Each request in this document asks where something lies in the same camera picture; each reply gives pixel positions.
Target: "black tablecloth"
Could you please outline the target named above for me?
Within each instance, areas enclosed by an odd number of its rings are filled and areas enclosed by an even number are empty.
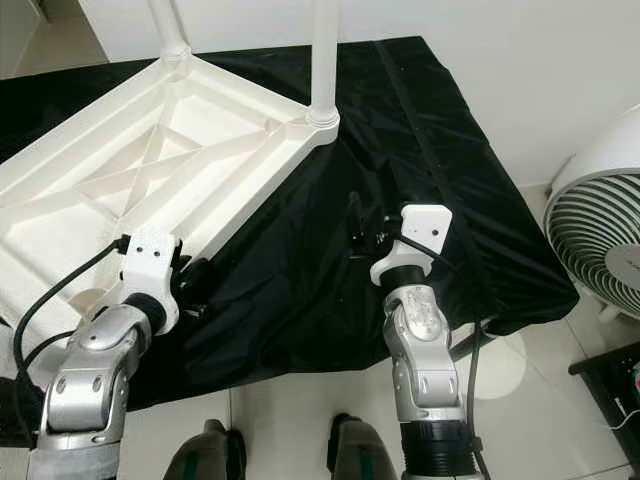
[[[309,102],[308,47],[200,57]],[[149,62],[0,82],[0,159]],[[181,319],[155,339],[129,408],[385,358],[382,292],[369,267],[389,245],[372,239],[382,216],[406,202],[442,203],[454,213],[444,255],[457,272],[435,264],[429,277],[454,328],[491,317],[488,331],[508,334],[575,305],[564,269],[421,38],[340,45],[337,105],[337,141],[315,149],[210,262],[191,300],[208,304],[212,319]],[[366,232],[359,246],[348,233],[354,211]]]

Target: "white fan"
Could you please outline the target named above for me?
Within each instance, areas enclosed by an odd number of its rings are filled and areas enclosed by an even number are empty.
[[[552,185],[546,233],[571,275],[609,306],[640,319],[640,106],[627,112]]]

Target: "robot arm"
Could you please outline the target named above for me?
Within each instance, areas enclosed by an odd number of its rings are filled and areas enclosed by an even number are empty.
[[[408,205],[401,234],[440,253],[451,212],[436,205]],[[405,454],[405,480],[481,480],[465,422],[458,375],[449,355],[450,331],[433,289],[426,285],[432,259],[395,241],[371,268],[388,295],[384,338],[393,360],[396,410]]]
[[[132,236],[116,304],[71,336],[47,388],[29,478],[116,476],[129,379],[152,336],[178,320],[170,280],[179,252],[171,235]]]

